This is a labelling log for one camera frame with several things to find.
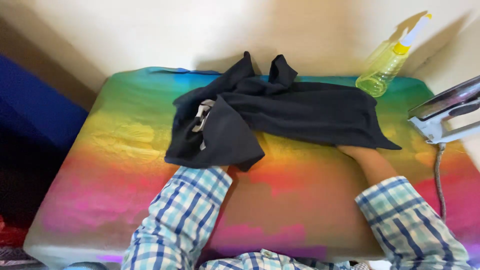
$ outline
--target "ironing board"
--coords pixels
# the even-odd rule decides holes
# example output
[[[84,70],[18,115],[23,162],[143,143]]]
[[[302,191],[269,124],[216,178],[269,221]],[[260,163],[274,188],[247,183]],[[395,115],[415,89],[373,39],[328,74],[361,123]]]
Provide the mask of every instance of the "ironing board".
[[[151,200],[177,166],[163,161],[175,113],[172,101],[218,77],[215,72],[149,67],[113,75],[48,191],[24,245],[52,269],[79,261],[121,262]],[[355,77],[298,77],[353,86]],[[432,96],[417,79],[396,78],[378,98],[383,133],[403,147],[380,150],[438,211],[435,148],[407,123],[407,110]],[[202,259],[266,248],[294,257],[343,261],[382,258],[354,197],[367,188],[356,163],[334,147],[258,133],[265,157],[234,184]],[[447,224],[480,256],[480,173],[461,143],[441,166]]]

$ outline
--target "spray bottle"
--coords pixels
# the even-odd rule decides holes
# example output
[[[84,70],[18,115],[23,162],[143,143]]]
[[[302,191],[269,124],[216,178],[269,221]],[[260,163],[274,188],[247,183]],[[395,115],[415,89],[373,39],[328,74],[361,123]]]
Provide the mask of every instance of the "spray bottle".
[[[355,85],[372,97],[379,97],[385,93],[388,85],[402,68],[403,63],[408,58],[408,50],[418,32],[432,18],[427,14],[420,18],[413,29],[394,46],[383,51],[378,58],[373,61],[368,70],[362,74]]]

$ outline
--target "person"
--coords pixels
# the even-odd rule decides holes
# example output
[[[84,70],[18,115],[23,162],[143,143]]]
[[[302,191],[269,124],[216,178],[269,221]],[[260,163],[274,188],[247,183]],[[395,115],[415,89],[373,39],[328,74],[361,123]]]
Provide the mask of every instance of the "person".
[[[369,185],[355,198],[392,269],[473,269],[468,254],[435,211],[375,149],[338,146],[362,168]],[[227,168],[180,167],[133,233],[122,269],[195,268],[232,183]],[[348,270],[349,262],[290,258],[268,250],[203,263],[206,270]]]

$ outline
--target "clothes iron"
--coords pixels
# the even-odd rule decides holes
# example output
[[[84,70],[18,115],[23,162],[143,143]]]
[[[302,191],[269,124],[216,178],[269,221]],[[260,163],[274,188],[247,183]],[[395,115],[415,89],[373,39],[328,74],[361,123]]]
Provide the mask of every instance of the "clothes iron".
[[[448,143],[480,132],[480,121],[449,130],[445,121],[480,108],[480,76],[454,86],[408,111],[408,121],[429,144]]]

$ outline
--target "blue checkered shirt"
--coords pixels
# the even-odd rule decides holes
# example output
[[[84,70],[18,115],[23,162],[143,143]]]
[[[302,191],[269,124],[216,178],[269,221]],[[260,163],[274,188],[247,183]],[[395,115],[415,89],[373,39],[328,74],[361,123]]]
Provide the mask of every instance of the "blue checkered shirt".
[[[193,269],[232,183],[221,168],[180,167],[133,233],[122,269]],[[472,269],[468,254],[405,177],[355,198],[393,269]],[[268,250],[203,263],[206,270],[348,270],[348,262],[295,259]]]

